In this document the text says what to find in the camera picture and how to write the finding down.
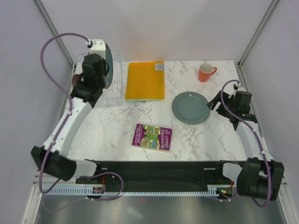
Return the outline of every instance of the white marble surface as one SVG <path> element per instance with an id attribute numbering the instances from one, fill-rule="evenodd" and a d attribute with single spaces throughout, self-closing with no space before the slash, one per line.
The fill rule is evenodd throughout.
<path id="1" fill-rule="evenodd" d="M 206 83 L 201 83 L 197 73 L 202 63 L 204 61 L 165 62 L 163 101 L 124 101 L 122 106 L 110 108 L 95 106 L 79 128 L 69 158 L 100 161 L 245 160 L 241 140 L 227 118 L 211 112 L 205 122 L 187 125 L 172 113 L 171 104 L 178 94 L 194 91 L 210 101 L 225 82 L 238 79 L 233 61 L 208 61 L 218 70 Z M 232 86 L 229 85 L 225 91 L 232 93 Z M 137 123 L 172 127 L 171 151 L 165 153 L 132 147 Z"/>

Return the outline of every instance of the red cup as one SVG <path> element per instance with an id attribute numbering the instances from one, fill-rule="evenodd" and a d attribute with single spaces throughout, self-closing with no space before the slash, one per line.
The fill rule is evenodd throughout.
<path id="1" fill-rule="evenodd" d="M 211 75 L 213 75 L 217 71 L 216 67 L 213 67 L 212 65 L 208 63 L 204 63 L 200 66 L 198 71 L 198 80 L 202 83 L 206 82 Z"/>

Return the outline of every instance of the book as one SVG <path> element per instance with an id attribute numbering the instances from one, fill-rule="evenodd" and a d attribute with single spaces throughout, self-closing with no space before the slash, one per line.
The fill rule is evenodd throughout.
<path id="1" fill-rule="evenodd" d="M 132 145 L 169 152 L 171 136 L 171 128 L 137 124 Z"/>
<path id="2" fill-rule="evenodd" d="M 165 99 L 164 62 L 134 62 L 128 66 L 127 101 Z"/>

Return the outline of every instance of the mug handle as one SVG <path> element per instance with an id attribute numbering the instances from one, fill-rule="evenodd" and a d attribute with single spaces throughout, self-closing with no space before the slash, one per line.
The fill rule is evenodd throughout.
<path id="1" fill-rule="evenodd" d="M 214 71 L 212 72 L 211 75 L 213 75 L 217 71 L 217 67 L 213 67 Z"/>

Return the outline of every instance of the round plate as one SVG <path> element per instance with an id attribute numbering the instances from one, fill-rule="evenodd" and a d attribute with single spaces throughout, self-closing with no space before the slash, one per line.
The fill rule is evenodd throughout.
<path id="1" fill-rule="evenodd" d="M 111 86 L 113 80 L 113 60 L 112 60 L 111 50 L 107 44 L 106 44 L 106 63 L 109 66 L 109 72 L 108 75 L 105 77 L 105 81 L 106 81 L 105 89 L 108 89 Z"/>
<path id="2" fill-rule="evenodd" d="M 210 109 L 207 103 L 207 99 L 196 92 L 183 92 L 173 100 L 172 111 L 180 121 L 196 125 L 208 118 Z"/>

